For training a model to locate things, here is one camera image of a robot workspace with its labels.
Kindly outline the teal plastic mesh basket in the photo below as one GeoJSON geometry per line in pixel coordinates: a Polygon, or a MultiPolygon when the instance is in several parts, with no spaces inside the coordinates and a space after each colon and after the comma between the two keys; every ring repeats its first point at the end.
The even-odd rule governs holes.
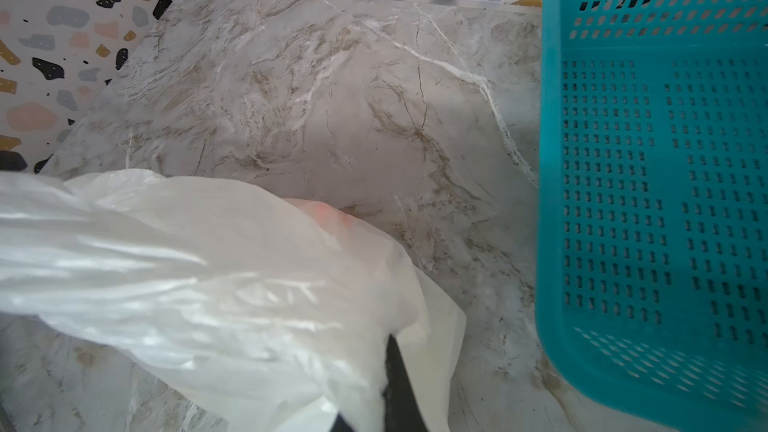
{"type": "Polygon", "coordinates": [[[681,431],[767,427],[767,0],[542,0],[536,323],[681,431]]]}

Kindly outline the white plastic bag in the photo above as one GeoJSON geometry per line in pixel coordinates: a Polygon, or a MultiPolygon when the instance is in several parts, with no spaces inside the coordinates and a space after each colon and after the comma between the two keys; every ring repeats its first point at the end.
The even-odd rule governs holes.
{"type": "Polygon", "coordinates": [[[377,431],[390,335],[445,431],[466,325],[363,220],[143,169],[3,173],[1,309],[120,350],[233,431],[377,431]]]}

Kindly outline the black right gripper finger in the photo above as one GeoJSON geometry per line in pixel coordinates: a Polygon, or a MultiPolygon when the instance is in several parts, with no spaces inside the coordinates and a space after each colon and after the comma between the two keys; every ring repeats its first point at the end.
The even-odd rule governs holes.
{"type": "Polygon", "coordinates": [[[383,409],[377,415],[380,419],[377,431],[427,432],[403,356],[393,335],[387,339],[384,367],[387,383],[381,393],[383,409]]]}

